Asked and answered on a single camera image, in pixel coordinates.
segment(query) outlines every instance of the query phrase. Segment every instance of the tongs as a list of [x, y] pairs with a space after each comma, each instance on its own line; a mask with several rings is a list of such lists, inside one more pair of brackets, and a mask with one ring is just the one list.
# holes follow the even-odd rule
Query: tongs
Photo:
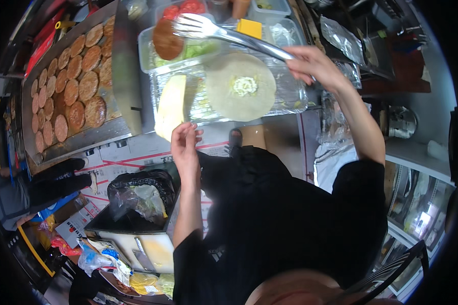
[[210, 21], [210, 19], [207, 17], [201, 15], [189, 13], [180, 14], [173, 22], [173, 29], [175, 31], [175, 35], [181, 37], [195, 39], [220, 39], [248, 47], [258, 52], [262, 52], [283, 62], [287, 59], [295, 59], [292, 54], [285, 52], [273, 44], [248, 36], [246, 34], [221, 28]]

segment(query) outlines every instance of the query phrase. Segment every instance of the cardboard box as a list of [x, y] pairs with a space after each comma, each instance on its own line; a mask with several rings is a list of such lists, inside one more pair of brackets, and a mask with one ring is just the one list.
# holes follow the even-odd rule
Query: cardboard box
[[56, 232], [61, 235], [71, 248], [74, 248], [78, 246], [76, 238], [86, 236], [83, 229], [100, 211], [96, 205], [89, 203], [62, 224], [58, 225]]

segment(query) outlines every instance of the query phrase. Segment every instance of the hand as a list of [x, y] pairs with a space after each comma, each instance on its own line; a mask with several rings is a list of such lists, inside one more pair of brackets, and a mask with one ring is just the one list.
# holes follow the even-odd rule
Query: hand
[[348, 78], [317, 47], [302, 45], [283, 49], [297, 58], [286, 61], [290, 73], [297, 80], [303, 80], [310, 85], [313, 83], [312, 75], [326, 90], [333, 93], [344, 86], [351, 85]]
[[202, 140], [204, 131], [196, 130], [197, 124], [181, 123], [171, 133], [171, 155], [183, 182], [200, 181], [200, 164], [195, 144]]

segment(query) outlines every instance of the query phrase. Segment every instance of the black garbage bag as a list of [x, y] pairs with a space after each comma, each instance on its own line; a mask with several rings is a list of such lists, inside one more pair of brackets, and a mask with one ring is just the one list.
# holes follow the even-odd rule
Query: black garbage bag
[[176, 200], [172, 177], [162, 169], [118, 175], [107, 187], [107, 194], [114, 221], [133, 209], [158, 225], [165, 224], [166, 212], [172, 211]]

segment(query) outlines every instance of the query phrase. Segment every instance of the sauce bottle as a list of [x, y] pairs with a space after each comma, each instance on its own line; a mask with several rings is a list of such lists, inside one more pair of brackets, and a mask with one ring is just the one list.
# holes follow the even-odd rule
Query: sauce bottle
[[232, 17], [234, 19], [241, 19], [246, 16], [246, 12], [250, 7], [251, 0], [233, 0], [232, 4]]

